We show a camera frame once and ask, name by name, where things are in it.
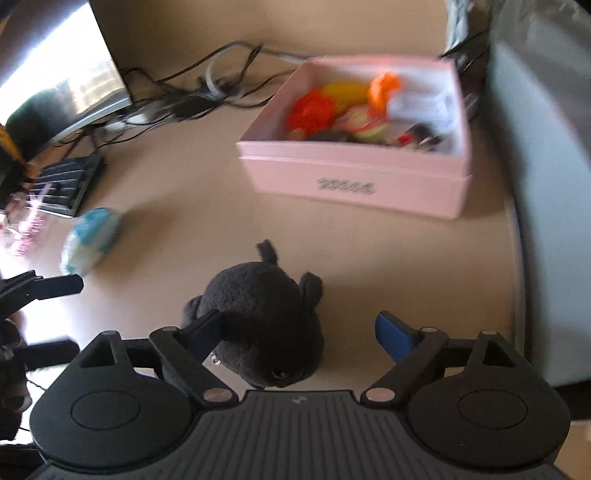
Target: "teal and white plush toy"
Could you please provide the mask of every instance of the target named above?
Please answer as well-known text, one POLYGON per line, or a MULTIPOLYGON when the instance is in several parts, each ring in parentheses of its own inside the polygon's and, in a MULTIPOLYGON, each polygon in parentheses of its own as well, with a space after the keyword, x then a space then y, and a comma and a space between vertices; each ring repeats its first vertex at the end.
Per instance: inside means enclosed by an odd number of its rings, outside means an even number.
POLYGON ((108 208, 95 208, 78 218, 61 251, 62 273, 86 275, 113 247, 120 220, 121 214, 108 208))

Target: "black keyboard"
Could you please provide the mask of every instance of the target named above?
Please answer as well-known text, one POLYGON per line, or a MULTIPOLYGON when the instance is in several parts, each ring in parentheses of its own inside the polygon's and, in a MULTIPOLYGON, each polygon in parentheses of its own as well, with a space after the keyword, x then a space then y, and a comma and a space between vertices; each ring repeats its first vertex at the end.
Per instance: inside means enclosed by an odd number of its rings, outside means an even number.
POLYGON ((74 217, 82 200, 105 169, 99 153, 87 157, 67 158, 41 170, 31 193, 39 195, 47 183, 51 187, 43 197, 40 210, 54 215, 74 217))

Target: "box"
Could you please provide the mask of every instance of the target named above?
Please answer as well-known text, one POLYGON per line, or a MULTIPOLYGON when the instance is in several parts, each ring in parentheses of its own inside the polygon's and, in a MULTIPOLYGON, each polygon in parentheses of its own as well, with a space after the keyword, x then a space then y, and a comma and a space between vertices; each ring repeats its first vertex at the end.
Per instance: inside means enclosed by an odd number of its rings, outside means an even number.
POLYGON ((311 197, 421 213, 460 216, 470 185, 470 136, 456 69, 451 61, 415 57, 324 57, 308 60, 283 84, 238 142, 259 192, 311 197), (383 145, 284 140, 294 102, 330 82, 369 84, 396 72, 405 88, 444 93, 451 120, 438 133, 447 153, 383 145))

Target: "black plush toy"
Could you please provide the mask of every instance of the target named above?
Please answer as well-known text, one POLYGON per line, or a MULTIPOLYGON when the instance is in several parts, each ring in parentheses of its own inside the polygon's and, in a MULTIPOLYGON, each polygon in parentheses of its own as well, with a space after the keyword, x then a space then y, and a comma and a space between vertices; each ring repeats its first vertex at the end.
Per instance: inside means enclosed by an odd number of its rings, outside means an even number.
POLYGON ((306 272, 298 285, 277 266, 269 240, 256 247, 261 261, 218 273, 187 303, 184 324, 211 309, 224 312, 214 355, 255 388, 286 387, 311 376, 322 359, 324 337, 314 312, 322 280, 306 272))

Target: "monitor screen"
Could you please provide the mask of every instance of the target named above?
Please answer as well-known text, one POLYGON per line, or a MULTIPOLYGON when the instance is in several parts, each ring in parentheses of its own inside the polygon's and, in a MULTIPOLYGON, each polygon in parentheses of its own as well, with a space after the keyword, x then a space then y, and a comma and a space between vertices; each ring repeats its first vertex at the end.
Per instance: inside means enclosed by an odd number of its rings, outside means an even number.
POLYGON ((131 104, 87 0, 20 0, 0 33, 0 124, 26 159, 131 104))

